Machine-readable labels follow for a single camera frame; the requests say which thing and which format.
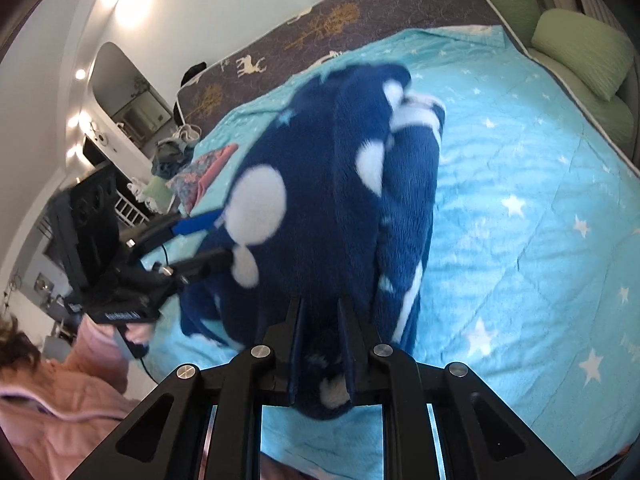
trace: white polka dot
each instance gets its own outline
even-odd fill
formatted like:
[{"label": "white polka dot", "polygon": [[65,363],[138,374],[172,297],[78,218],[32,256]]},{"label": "white polka dot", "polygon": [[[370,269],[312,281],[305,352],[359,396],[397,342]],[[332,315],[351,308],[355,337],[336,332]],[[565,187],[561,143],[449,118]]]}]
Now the white polka dot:
[{"label": "white polka dot", "polygon": [[335,410],[349,402],[350,399],[344,375],[334,377],[330,381],[326,378],[322,379],[320,383],[320,402],[324,407]]},{"label": "white polka dot", "polygon": [[254,256],[244,246],[235,246],[233,253],[234,264],[231,266],[231,275],[242,288],[254,288],[260,281]]},{"label": "white polka dot", "polygon": [[396,329],[394,330],[393,335],[391,336],[391,341],[393,343],[399,343],[402,339],[402,334],[404,333],[404,327],[406,326],[406,322],[409,319],[409,314],[411,313],[411,307],[414,305],[415,297],[418,295],[418,291],[420,291],[420,284],[422,283],[422,262],[418,262],[418,266],[415,267],[414,281],[411,284],[411,287],[402,298],[402,309],[400,310],[400,316],[398,317],[398,323],[396,324]]},{"label": "white polka dot", "polygon": [[404,97],[404,88],[395,79],[390,79],[382,85],[382,90],[385,93],[386,100],[389,102],[392,110],[398,108]]},{"label": "white polka dot", "polygon": [[362,183],[376,195],[382,195],[382,167],[385,145],[381,140],[365,140],[356,154],[356,171]]},{"label": "white polka dot", "polygon": [[226,231],[239,245],[261,244],[280,227],[287,210],[287,190],[271,166],[246,170],[231,190],[224,211]]},{"label": "white polka dot", "polygon": [[438,143],[438,148],[440,147],[442,143],[440,137],[440,120],[430,108],[422,108],[421,105],[416,103],[403,104],[394,112],[389,121],[389,127],[392,133],[413,125],[430,127],[433,132],[433,137]]}]

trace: pink cloth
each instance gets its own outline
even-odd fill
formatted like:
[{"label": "pink cloth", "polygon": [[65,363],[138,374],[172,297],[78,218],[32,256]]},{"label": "pink cloth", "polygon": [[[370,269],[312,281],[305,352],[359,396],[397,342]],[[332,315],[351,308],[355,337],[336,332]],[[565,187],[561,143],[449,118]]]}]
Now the pink cloth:
[{"label": "pink cloth", "polygon": [[64,363],[0,369],[0,426],[35,480],[66,479],[135,407],[122,396],[128,370],[113,337],[87,317]]},{"label": "pink cloth", "polygon": [[220,154],[218,155],[218,158],[213,161],[213,164],[209,166],[209,169],[205,171],[204,175],[198,181],[198,194],[196,195],[196,202],[194,204],[194,207],[198,205],[198,202],[200,201],[200,199],[202,199],[204,194],[207,192],[207,189],[209,189],[209,186],[220,174],[220,171],[222,171],[222,168],[225,167],[225,164],[228,162],[229,158],[231,158],[231,155],[233,155],[237,149],[238,149],[237,144],[230,144],[220,150]]}]

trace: metal screw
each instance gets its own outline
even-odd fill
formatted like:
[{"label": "metal screw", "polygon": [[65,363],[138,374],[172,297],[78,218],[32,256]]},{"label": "metal screw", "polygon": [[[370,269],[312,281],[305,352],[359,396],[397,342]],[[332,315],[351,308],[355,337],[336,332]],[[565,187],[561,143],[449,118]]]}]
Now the metal screw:
[{"label": "metal screw", "polygon": [[258,345],[251,348],[251,355],[258,359],[267,357],[271,353],[271,349],[267,345]]},{"label": "metal screw", "polygon": [[373,347],[373,353],[378,357],[389,357],[394,352],[394,349],[389,345],[375,345]]},{"label": "metal screw", "polygon": [[464,377],[469,372],[469,368],[462,363],[451,363],[449,365],[449,372],[456,377]]},{"label": "metal screw", "polygon": [[176,375],[181,379],[191,379],[195,374],[196,368],[191,365],[182,365],[176,372]]}]

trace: bed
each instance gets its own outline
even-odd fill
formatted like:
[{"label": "bed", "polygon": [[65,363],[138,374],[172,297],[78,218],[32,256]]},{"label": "bed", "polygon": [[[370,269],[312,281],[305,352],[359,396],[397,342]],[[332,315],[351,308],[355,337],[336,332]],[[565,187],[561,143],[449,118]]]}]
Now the bed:
[{"label": "bed", "polygon": [[[337,20],[350,4],[358,13]],[[447,106],[414,357],[468,363],[574,474],[593,470],[640,431],[640,180],[486,0],[325,0],[189,82],[181,113],[210,132],[195,155],[239,145],[192,214],[222,204],[309,78],[389,61]],[[169,259],[203,238],[172,240]],[[160,380],[183,362],[228,362],[229,343],[185,337],[171,298],[145,364]],[[381,479],[380,409],[318,422],[266,408],[262,450],[319,479]]]}]

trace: cushion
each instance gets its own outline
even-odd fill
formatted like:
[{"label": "cushion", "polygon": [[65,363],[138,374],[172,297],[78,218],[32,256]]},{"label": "cushion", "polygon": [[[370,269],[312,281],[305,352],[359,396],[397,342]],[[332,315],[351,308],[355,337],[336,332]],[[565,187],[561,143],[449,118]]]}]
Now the cushion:
[{"label": "cushion", "polygon": [[191,213],[237,149],[237,144],[230,144],[219,150],[205,153],[182,168],[180,173],[166,183],[168,189],[171,189],[180,199],[180,204],[187,214]]},{"label": "cushion", "polygon": [[623,148],[633,140],[634,117],[622,99],[617,95],[614,95],[610,101],[600,99],[563,64],[533,48],[529,49],[529,53],[562,78],[616,145]]},{"label": "cushion", "polygon": [[525,46],[531,45],[531,38],[540,19],[537,0],[490,0],[515,35]]},{"label": "cushion", "polygon": [[605,101],[618,91],[634,60],[633,45],[625,34],[564,9],[542,14],[531,43],[569,68]]}]

